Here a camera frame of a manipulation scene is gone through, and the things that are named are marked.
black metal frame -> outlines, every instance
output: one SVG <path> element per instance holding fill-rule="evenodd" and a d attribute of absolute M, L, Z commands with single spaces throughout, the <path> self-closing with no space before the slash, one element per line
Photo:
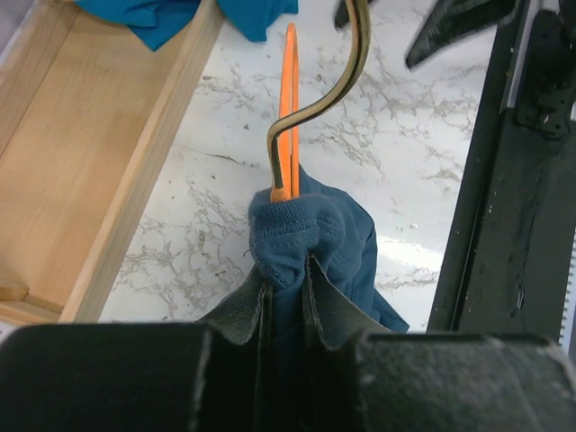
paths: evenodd
<path fill-rule="evenodd" d="M 560 334 L 576 228 L 576 62 L 557 15 L 534 8 L 523 2 L 496 34 L 428 331 Z"/>

blue sweater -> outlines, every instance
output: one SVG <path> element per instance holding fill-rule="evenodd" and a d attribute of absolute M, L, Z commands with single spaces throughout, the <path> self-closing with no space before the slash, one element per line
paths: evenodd
<path fill-rule="evenodd" d="M 270 202 L 267 189 L 256 194 L 248 209 L 250 250 L 274 287 L 275 333 L 296 324 L 309 253 L 360 310 L 392 331 L 407 331 L 406 321 L 374 289 L 378 247 L 370 215 L 350 195 L 314 180 L 302 168 L 300 183 L 298 199 Z"/>

wooden frame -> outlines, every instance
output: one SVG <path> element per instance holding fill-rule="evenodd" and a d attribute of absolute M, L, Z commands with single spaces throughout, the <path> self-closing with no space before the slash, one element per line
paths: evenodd
<path fill-rule="evenodd" d="M 0 72 L 0 320 L 98 320 L 222 23 L 202 0 L 153 53 L 36 7 Z"/>

wooden edge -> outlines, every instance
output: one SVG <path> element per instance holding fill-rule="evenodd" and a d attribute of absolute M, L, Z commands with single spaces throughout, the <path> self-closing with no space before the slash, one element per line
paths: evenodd
<path fill-rule="evenodd" d="M 25 301 L 0 301 L 0 319 L 13 326 L 58 322 L 59 315 Z"/>
<path fill-rule="evenodd" d="M 37 4 L 0 74 L 0 157 L 78 15 L 73 4 Z"/>
<path fill-rule="evenodd" d="M 91 322 L 100 318 L 223 22 L 216 0 L 200 2 L 60 322 Z"/>
<path fill-rule="evenodd" d="M 0 302 L 22 302 L 28 291 L 28 286 L 16 274 L 0 267 Z"/>

blue fabric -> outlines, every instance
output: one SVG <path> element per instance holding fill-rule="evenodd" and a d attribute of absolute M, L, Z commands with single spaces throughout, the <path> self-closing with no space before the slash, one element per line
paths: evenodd
<path fill-rule="evenodd" d="M 270 189 L 248 209 L 250 250 L 274 287 L 273 319 L 280 336 L 297 324 L 306 256 L 360 310 L 392 331 L 409 326 L 374 289 L 378 247 L 374 221 L 347 193 L 309 177 L 301 167 L 301 196 L 270 202 Z"/>
<path fill-rule="evenodd" d="M 80 0 L 88 13 L 127 25 L 156 51 L 193 18 L 201 0 Z M 266 41 L 266 29 L 281 14 L 297 14 L 298 0 L 218 0 L 224 15 L 249 41 Z"/>
<path fill-rule="evenodd" d="M 127 25 L 156 51 L 194 18 L 200 0 L 80 0 L 76 4 L 103 20 Z"/>
<path fill-rule="evenodd" d="M 298 0 L 218 0 L 218 5 L 251 42 L 266 42 L 266 29 L 281 14 L 298 13 Z"/>

